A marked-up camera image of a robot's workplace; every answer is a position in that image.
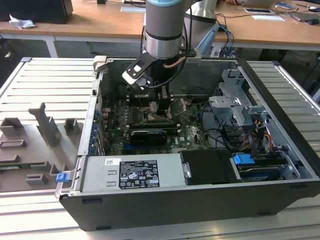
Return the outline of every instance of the white paper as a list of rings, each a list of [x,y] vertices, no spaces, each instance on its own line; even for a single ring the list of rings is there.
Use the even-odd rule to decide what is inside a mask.
[[[273,15],[253,15],[252,17],[255,20],[280,21],[280,22],[286,21],[280,16],[273,16]]]
[[[11,24],[12,26],[20,30],[22,28],[33,28],[36,26],[34,22],[31,20],[20,20],[11,16],[11,14],[10,14],[9,24]]]

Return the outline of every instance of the metal bracket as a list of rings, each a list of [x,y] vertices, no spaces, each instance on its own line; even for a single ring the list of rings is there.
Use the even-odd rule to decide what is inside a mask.
[[[137,57],[130,66],[127,67],[122,77],[130,84],[134,84],[140,76],[145,72],[145,70],[155,61],[156,58],[151,56],[149,53],[144,52],[139,57]]]

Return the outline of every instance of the warning label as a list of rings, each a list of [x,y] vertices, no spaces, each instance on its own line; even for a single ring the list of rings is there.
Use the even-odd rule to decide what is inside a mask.
[[[121,189],[160,187],[157,160],[121,161],[119,178]]]

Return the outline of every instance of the desk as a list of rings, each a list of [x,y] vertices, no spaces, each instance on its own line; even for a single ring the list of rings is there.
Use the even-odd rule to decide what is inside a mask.
[[[306,11],[297,3],[308,5],[301,1],[286,1],[288,4],[299,8],[298,12]],[[241,6],[218,4],[216,13],[222,13],[228,17],[250,15],[239,10]],[[320,50],[320,25],[310,25],[299,22],[290,16],[281,16],[285,21],[255,20],[252,16],[227,18],[226,23],[230,32],[234,35],[234,47],[259,48],[259,49],[283,49],[283,50]],[[224,24],[224,19],[218,16],[218,21]],[[219,32],[215,42],[225,41],[225,33]]]
[[[36,23],[35,28],[19,30],[0,22],[0,34],[7,39],[43,40],[52,58],[58,57],[54,41],[140,43],[143,13],[121,12],[122,4],[116,2],[98,5],[94,0],[72,0],[72,4],[73,15],[68,24]],[[221,3],[216,12],[230,17],[249,14],[236,10],[239,8]],[[251,16],[229,18],[227,26],[234,35],[235,47],[320,51],[319,25],[283,18],[285,22],[255,20]],[[226,40],[223,32],[215,38],[220,45]]]

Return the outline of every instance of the yellow wire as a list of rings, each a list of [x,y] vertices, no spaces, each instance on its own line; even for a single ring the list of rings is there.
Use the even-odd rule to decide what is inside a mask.
[[[122,140],[122,142],[125,142],[125,143],[128,143],[128,144],[130,144],[130,145],[131,145],[131,142],[129,142],[129,141]]]

